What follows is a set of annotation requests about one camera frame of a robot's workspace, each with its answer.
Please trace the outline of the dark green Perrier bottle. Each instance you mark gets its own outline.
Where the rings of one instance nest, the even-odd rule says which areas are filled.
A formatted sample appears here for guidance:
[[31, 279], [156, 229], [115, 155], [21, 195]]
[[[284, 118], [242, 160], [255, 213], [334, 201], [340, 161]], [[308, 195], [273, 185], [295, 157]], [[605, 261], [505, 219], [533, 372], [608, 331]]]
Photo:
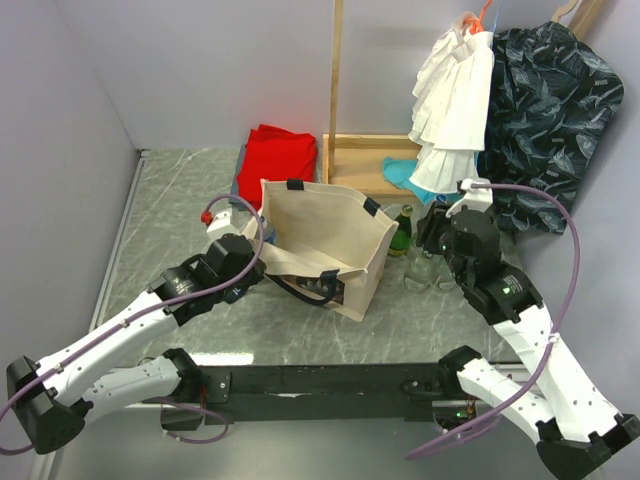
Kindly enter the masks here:
[[412, 214], [413, 207], [409, 204], [405, 204], [401, 207], [400, 213], [396, 216], [395, 221], [398, 223], [398, 228], [394, 233], [388, 248], [388, 254], [390, 256], [399, 257], [408, 252], [413, 235], [411, 222]]

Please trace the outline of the clear glass bottle green cap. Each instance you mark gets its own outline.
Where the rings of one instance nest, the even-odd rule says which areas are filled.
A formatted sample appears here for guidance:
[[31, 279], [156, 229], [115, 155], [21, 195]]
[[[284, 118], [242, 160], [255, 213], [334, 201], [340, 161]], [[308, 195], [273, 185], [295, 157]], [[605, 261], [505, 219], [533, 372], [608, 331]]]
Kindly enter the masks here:
[[435, 287], [439, 278], [440, 256], [420, 254], [413, 257], [404, 273], [405, 287], [411, 292], [422, 292]]

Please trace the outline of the beige canvas tote bag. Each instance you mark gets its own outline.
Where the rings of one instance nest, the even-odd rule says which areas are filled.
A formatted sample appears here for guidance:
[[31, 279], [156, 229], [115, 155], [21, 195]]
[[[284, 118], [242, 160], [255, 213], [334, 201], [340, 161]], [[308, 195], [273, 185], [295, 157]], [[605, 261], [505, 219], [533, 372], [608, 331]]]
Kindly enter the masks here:
[[260, 214], [274, 233], [260, 253], [266, 275], [307, 304], [362, 321], [398, 223], [348, 187], [263, 180], [261, 188]]

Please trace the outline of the blue label Pocari bottle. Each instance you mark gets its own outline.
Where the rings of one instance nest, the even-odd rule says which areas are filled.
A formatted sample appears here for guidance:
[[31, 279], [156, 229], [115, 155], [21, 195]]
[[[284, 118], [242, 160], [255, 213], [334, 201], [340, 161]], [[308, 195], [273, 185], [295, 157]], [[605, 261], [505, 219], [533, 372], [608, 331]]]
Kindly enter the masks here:
[[262, 219], [262, 227], [264, 231], [264, 241], [274, 245], [276, 241], [276, 230], [272, 222]]

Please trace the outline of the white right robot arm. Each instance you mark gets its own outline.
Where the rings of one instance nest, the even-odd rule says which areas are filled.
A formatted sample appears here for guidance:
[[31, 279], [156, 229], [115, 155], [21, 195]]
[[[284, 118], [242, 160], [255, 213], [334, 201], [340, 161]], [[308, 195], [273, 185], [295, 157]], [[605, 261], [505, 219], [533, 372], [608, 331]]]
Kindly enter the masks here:
[[468, 346], [440, 361], [441, 392], [465, 393], [500, 411], [535, 445], [557, 479], [593, 479], [639, 436], [639, 420], [620, 412], [596, 388], [564, 340], [527, 275], [502, 258], [491, 216], [463, 207], [450, 213], [435, 203], [418, 222], [418, 247], [440, 256], [465, 299], [509, 344], [536, 390], [499, 372]]

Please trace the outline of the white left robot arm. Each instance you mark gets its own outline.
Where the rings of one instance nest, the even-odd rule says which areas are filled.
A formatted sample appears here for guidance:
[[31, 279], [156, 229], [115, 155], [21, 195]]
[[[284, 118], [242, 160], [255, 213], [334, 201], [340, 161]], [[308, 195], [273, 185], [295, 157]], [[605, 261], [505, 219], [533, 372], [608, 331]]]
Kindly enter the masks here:
[[29, 449], [54, 452], [84, 427], [143, 401], [200, 415], [202, 371], [182, 349], [169, 349], [134, 368], [117, 363], [142, 344], [171, 332], [221, 303], [235, 287], [259, 283], [263, 240], [226, 234], [204, 254], [165, 270], [123, 311], [59, 352], [34, 361], [15, 359], [6, 369], [8, 403], [29, 438]]

